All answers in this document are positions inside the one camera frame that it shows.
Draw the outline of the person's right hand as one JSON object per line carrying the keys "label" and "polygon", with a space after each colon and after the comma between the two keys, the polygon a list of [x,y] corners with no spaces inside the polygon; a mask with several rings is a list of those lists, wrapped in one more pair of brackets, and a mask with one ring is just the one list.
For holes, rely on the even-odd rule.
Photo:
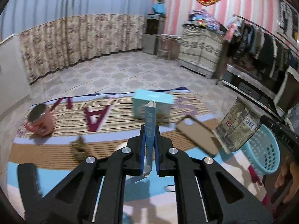
{"label": "person's right hand", "polygon": [[288,204],[298,192],[298,164],[291,154],[286,157],[286,162],[281,167],[281,171],[274,184],[275,189],[282,187],[285,183],[287,185],[291,182],[289,190],[282,200],[283,204]]}

